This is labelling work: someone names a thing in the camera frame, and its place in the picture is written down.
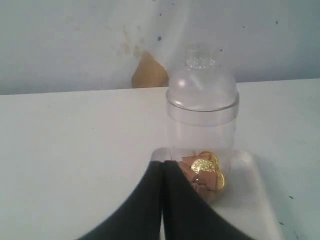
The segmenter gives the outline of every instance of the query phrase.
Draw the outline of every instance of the black object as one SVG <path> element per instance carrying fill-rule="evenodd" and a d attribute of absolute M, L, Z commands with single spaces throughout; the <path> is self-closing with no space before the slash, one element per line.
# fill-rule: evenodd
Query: black object
<path fill-rule="evenodd" d="M 164 163 L 166 240 L 252 240 L 219 216 L 192 188 L 176 161 Z"/>
<path fill-rule="evenodd" d="M 79 240 L 159 240 L 163 163 L 151 161 L 129 198 Z"/>

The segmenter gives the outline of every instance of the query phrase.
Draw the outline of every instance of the clear plastic container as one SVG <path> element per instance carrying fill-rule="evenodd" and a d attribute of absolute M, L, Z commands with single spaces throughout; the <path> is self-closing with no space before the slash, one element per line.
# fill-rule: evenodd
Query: clear plastic container
<path fill-rule="evenodd" d="M 233 75 L 219 63 L 219 55 L 219 50 L 206 43 L 187 47 L 184 63 L 169 77 L 166 111 L 171 159 L 216 158 L 218 166 L 212 171 L 218 170 L 226 178 L 231 168 L 239 94 Z M 206 159 L 200 156 L 203 152 L 213 155 Z"/>

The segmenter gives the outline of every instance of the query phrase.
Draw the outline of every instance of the gold coin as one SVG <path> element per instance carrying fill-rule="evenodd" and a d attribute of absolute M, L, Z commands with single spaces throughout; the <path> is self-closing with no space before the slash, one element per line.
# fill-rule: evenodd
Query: gold coin
<path fill-rule="evenodd" d="M 226 185 L 226 179 L 221 171 L 216 171 L 216 175 L 216 190 L 221 191 Z"/>
<path fill-rule="evenodd" d="M 195 160 L 192 165 L 191 165 L 191 169 L 198 174 L 200 172 L 200 170 L 202 171 L 207 171 L 207 172 L 214 172 L 215 171 L 215 166 L 212 163 L 212 161 L 209 160 L 205 160 L 202 158 L 199 158 L 197 160 Z"/>
<path fill-rule="evenodd" d="M 199 154 L 200 157 L 208 158 L 210 162 L 213 163 L 214 169 L 218 170 L 219 169 L 219 161 L 217 156 L 211 152 L 211 151 L 203 151 L 202 153 Z"/>

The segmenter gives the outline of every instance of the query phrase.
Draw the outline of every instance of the white tray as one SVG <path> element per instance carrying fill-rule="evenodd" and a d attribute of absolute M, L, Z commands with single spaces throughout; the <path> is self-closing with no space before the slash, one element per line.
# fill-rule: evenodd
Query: white tray
<path fill-rule="evenodd" d="M 151 160 L 170 159 L 167 148 L 158 148 L 152 153 Z M 212 208 L 239 230 L 256 240 L 283 240 L 252 155 L 245 151 L 235 151 L 232 169 L 228 177 L 228 187 Z M 160 239 L 165 239 L 161 227 Z"/>

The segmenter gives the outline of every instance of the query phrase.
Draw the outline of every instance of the white table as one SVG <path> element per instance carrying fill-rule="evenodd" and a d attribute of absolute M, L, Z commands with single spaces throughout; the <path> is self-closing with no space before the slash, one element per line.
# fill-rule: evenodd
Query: white table
<path fill-rule="evenodd" d="M 236 145 L 257 156 L 285 237 L 319 239 L 320 79 L 238 90 Z M 110 215 L 167 146 L 165 91 L 1 95 L 0 239 L 74 239 Z"/>

